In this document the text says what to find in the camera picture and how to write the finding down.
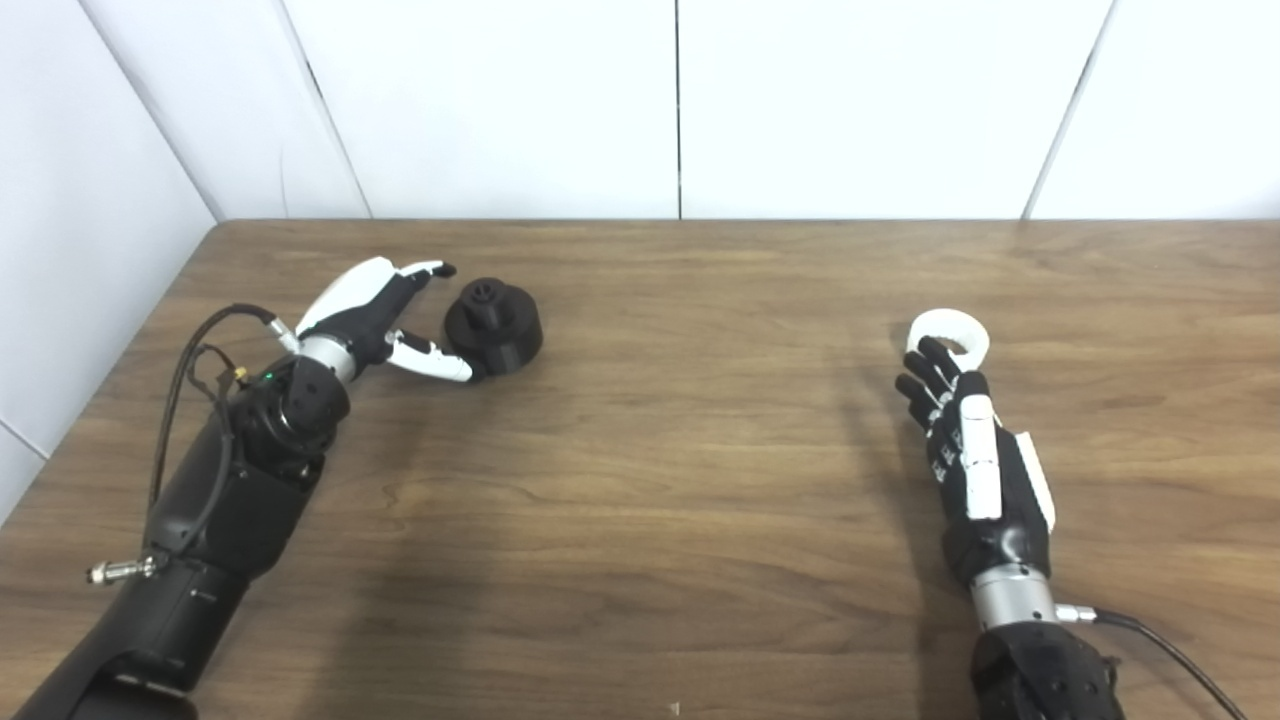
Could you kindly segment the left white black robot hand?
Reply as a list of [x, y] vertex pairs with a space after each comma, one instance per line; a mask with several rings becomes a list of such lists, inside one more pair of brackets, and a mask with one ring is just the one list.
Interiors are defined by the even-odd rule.
[[443, 260], [396, 266], [371, 258], [333, 281], [296, 328], [296, 351], [348, 386], [369, 366], [389, 363], [442, 380], [479, 383], [488, 373], [476, 363], [399, 327], [413, 297], [436, 278], [456, 274]]

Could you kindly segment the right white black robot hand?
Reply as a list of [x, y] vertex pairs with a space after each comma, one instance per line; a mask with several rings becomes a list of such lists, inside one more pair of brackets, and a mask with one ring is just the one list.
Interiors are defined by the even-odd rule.
[[1009, 564], [1050, 575], [1052, 496], [1030, 437], [1004, 427], [986, 374], [961, 369], [937, 338], [918, 340], [902, 364], [895, 388], [940, 487], [950, 571], [963, 584]]

